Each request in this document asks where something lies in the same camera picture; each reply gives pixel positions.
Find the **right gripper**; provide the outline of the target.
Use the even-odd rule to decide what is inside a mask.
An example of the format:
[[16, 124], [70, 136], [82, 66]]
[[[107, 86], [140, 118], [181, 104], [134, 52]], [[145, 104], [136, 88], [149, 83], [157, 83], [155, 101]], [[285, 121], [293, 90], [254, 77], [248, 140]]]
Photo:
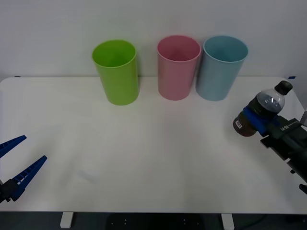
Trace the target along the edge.
[[261, 118], [247, 106], [243, 109], [243, 116], [251, 126], [265, 135], [261, 143], [273, 150], [304, 181], [307, 180], [307, 131], [295, 118], [287, 120], [276, 115], [271, 121]]

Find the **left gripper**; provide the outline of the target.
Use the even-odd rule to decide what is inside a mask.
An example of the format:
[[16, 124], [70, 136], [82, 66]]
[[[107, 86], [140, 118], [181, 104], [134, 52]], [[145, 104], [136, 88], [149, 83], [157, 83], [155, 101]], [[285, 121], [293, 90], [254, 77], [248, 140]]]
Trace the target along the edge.
[[[7, 154], [25, 139], [26, 136], [22, 135], [1, 143], [0, 158], [2, 158], [5, 154]], [[23, 170], [21, 173], [6, 181], [5, 184], [0, 181], [0, 203], [2, 203], [4, 200], [7, 202], [11, 200], [18, 200], [46, 160], [47, 156], [44, 155], [33, 164], [31, 164], [28, 168]]]

